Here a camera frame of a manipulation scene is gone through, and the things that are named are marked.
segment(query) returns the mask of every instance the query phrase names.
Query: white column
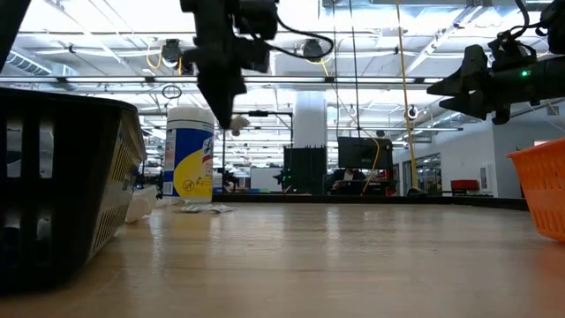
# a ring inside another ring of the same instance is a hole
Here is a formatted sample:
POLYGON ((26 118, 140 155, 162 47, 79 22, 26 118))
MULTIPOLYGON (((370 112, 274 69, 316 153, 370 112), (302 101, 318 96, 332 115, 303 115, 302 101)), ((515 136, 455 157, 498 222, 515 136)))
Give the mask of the white column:
POLYGON ((294 106, 294 148, 328 144, 328 110, 324 91, 299 91, 294 106))

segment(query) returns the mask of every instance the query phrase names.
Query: white container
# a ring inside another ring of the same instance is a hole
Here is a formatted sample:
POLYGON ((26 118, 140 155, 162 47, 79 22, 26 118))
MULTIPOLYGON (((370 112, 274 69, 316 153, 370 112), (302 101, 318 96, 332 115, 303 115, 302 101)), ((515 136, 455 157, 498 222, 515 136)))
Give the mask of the white container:
POLYGON ((177 107, 167 116, 163 195, 190 203, 212 201, 214 114, 177 107))

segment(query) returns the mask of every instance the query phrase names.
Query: wooden table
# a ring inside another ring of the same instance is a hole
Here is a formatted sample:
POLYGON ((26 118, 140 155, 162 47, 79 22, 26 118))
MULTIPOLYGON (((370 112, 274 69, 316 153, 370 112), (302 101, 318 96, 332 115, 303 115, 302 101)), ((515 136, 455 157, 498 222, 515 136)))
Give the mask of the wooden table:
POLYGON ((527 213, 458 206, 156 210, 72 283, 0 317, 555 317, 565 246, 527 213))

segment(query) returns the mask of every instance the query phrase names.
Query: orange basket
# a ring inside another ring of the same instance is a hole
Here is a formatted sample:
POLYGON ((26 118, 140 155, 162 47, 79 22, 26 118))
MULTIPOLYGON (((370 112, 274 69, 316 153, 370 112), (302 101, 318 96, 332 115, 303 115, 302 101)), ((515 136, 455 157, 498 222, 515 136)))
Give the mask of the orange basket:
POLYGON ((539 234, 565 242, 565 138, 508 155, 539 234))

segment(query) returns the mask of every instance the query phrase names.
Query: white wall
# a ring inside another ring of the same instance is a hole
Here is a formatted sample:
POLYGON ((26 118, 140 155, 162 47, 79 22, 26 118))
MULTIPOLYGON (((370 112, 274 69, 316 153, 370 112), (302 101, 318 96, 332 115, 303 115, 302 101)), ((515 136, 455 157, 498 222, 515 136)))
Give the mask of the white wall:
MULTIPOLYGON (((480 168, 491 165, 492 195, 497 196, 498 186, 494 173, 493 124, 490 119, 478 124, 463 125, 462 132, 440 132, 431 144, 417 144, 416 157, 441 154, 441 185, 443 191, 451 190, 451 180, 480 180, 480 168)), ((395 163, 400 163, 399 179, 403 182, 403 162, 411 159, 410 151, 393 153, 395 163)))
POLYGON ((565 132, 548 124, 546 120, 550 120, 555 125, 565 129, 565 117, 563 115, 558 117, 548 116, 546 109, 512 118, 505 125, 493 127, 499 197, 522 197, 514 164, 507 158, 507 154, 515 152, 517 148, 533 147, 534 141, 555 140, 565 137, 565 132))

